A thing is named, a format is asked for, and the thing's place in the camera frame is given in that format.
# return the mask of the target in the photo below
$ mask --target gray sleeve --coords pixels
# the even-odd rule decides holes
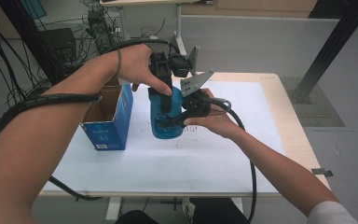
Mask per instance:
[[[358,224],[347,209],[340,203],[323,202],[317,204],[308,216],[307,224]]]

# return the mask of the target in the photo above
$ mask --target blue bottle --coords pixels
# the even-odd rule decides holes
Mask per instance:
[[[172,87],[171,112],[161,112],[161,98],[159,94],[149,94],[150,100],[150,119],[153,135],[159,139],[172,139],[182,134],[183,128],[180,125],[173,124],[170,127],[161,127],[159,125],[165,119],[177,117],[182,113],[183,97],[179,89]]]

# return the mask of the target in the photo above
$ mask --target open box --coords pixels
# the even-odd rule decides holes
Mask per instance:
[[[131,86],[120,86],[112,79],[101,92],[103,99],[90,106],[80,126],[95,149],[124,150],[133,103]]]

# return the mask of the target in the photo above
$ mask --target hand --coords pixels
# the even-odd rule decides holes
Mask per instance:
[[[139,84],[144,83],[166,95],[172,95],[167,84],[155,77],[149,70],[149,57],[153,50],[147,45],[135,45],[120,50],[121,68],[118,77],[131,83],[132,90],[136,91]]]
[[[213,98],[213,94],[209,89],[203,89],[202,92]],[[227,113],[216,113],[216,111],[222,111],[222,108],[217,105],[211,105],[211,113],[208,117],[186,119],[184,124],[203,126],[225,138],[231,138],[233,134],[241,132],[241,128],[232,122]]]

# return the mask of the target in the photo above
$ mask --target black metal pole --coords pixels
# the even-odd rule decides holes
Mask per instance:
[[[34,55],[51,84],[55,85],[62,81],[62,71],[59,69],[51,52],[40,38],[38,29],[31,16],[22,6],[21,0],[0,0],[0,7],[5,12],[14,28],[16,28],[28,49]]]
[[[336,58],[342,47],[347,43],[358,27],[358,0],[352,1],[347,12],[339,20],[331,35],[327,38],[306,75],[297,88],[289,91],[289,96],[295,104],[310,104],[310,93],[322,77],[328,66]]]

